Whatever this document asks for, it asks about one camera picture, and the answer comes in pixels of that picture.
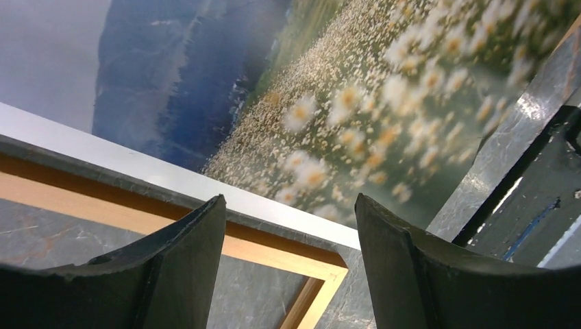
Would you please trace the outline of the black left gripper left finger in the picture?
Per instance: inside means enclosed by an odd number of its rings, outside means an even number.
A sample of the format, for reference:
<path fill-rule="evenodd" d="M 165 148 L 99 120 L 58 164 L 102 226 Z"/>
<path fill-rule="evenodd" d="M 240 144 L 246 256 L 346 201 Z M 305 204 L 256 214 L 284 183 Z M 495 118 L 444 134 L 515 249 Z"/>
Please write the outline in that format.
<path fill-rule="evenodd" d="M 83 265 L 1 266 L 2 328 L 205 328 L 225 238 L 217 195 Z"/>

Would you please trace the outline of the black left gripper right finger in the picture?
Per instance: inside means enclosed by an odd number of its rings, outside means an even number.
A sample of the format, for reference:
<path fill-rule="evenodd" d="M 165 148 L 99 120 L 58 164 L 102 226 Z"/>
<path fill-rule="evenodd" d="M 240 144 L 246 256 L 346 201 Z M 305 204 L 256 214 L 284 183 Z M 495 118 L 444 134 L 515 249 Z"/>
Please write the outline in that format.
<path fill-rule="evenodd" d="M 378 328 L 579 328 L 580 267 L 544 269 L 471 252 L 366 195 L 355 203 Z"/>

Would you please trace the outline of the wooden picture frame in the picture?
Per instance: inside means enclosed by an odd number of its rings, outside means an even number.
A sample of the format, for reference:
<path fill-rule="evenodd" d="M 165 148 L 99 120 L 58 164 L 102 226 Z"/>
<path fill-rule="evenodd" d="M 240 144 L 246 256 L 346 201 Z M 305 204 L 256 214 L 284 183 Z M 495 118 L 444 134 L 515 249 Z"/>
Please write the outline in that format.
<path fill-rule="evenodd" d="M 7 155 L 1 155 L 1 198 L 141 234 L 190 211 Z M 225 225 L 222 254 L 307 278 L 279 328 L 314 328 L 348 272 L 336 252 L 232 222 Z"/>

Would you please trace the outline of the landscape photo print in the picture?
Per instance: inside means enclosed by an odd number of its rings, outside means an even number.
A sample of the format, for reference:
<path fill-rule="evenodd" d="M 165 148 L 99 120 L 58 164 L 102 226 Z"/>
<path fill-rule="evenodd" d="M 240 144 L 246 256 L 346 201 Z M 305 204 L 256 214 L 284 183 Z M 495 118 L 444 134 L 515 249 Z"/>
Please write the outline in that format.
<path fill-rule="evenodd" d="M 422 228 L 579 1 L 2 1 L 1 133 L 344 245 Z"/>

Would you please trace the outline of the brown backing board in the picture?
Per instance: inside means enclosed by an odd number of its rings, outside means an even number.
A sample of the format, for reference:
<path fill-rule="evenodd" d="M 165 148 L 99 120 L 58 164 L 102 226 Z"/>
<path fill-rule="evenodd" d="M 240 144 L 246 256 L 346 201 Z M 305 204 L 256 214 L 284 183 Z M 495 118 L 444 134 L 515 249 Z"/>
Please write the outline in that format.
<path fill-rule="evenodd" d="M 567 32 L 564 34 L 564 36 L 556 45 L 555 49 L 559 48 L 559 46 L 561 46 L 566 41 L 566 39 L 568 39 L 568 37 L 570 37 L 570 35 L 572 35 L 572 33 L 574 33 L 580 27 L 580 25 L 581 25 L 581 15 L 579 15 L 575 19 L 571 27 L 567 30 Z"/>

